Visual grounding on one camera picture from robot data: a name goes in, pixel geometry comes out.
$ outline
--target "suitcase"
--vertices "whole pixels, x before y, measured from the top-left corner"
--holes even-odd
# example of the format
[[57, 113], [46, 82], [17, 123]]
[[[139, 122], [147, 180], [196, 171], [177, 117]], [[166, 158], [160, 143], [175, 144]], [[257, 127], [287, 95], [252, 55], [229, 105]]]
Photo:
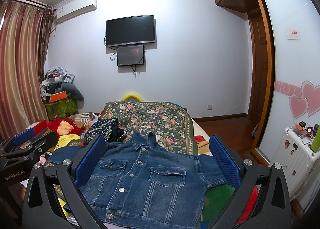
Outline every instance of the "suitcase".
[[311, 142], [307, 143], [307, 138], [301, 139], [293, 132], [292, 127], [287, 127], [270, 162], [269, 166], [275, 162], [281, 164], [290, 201], [300, 193], [319, 160], [320, 152], [313, 152], [310, 146]]

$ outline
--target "curtain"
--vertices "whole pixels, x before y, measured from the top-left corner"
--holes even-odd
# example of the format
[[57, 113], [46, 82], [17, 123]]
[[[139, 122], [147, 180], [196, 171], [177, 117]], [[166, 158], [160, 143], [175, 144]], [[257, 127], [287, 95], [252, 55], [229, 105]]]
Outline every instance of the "curtain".
[[38, 84], [40, 25], [44, 10], [3, 0], [0, 3], [0, 133], [19, 134], [48, 120]]
[[39, 37], [39, 58], [38, 58], [38, 79], [39, 85], [44, 81], [44, 63], [48, 51], [49, 33], [54, 20], [54, 7], [48, 5], [43, 14], [40, 37]]

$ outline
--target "pink rose pattern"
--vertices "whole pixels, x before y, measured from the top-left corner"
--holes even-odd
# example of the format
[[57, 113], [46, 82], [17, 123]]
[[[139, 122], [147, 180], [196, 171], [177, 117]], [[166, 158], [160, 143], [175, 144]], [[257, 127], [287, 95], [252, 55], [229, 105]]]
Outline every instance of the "pink rose pattern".
[[133, 132], [143, 136], [153, 132], [156, 142], [166, 150], [196, 154], [193, 152], [193, 130], [186, 130], [186, 121], [192, 123], [192, 120], [180, 106], [166, 102], [114, 101], [106, 104], [101, 117], [110, 116], [117, 117], [126, 130], [124, 142], [129, 141]]

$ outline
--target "flat screen tv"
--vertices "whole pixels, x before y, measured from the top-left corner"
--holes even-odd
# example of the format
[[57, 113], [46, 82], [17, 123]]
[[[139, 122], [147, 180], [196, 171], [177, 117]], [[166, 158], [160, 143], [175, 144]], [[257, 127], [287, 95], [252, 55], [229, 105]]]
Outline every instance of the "flat screen tv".
[[106, 21], [106, 47], [155, 42], [155, 18], [131, 16]]

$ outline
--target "pocket flap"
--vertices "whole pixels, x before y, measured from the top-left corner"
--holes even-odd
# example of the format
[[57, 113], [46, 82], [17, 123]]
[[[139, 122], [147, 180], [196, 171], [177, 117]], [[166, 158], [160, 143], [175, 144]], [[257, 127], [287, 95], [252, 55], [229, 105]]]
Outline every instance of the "pocket flap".
[[100, 168], [124, 168], [124, 166], [127, 164], [126, 161], [113, 161], [113, 160], [106, 160], [101, 161], [99, 163]]
[[167, 168], [164, 166], [153, 166], [150, 168], [151, 172], [157, 173], [159, 175], [180, 175], [185, 176], [187, 169], [179, 168], [179, 167], [171, 167]]

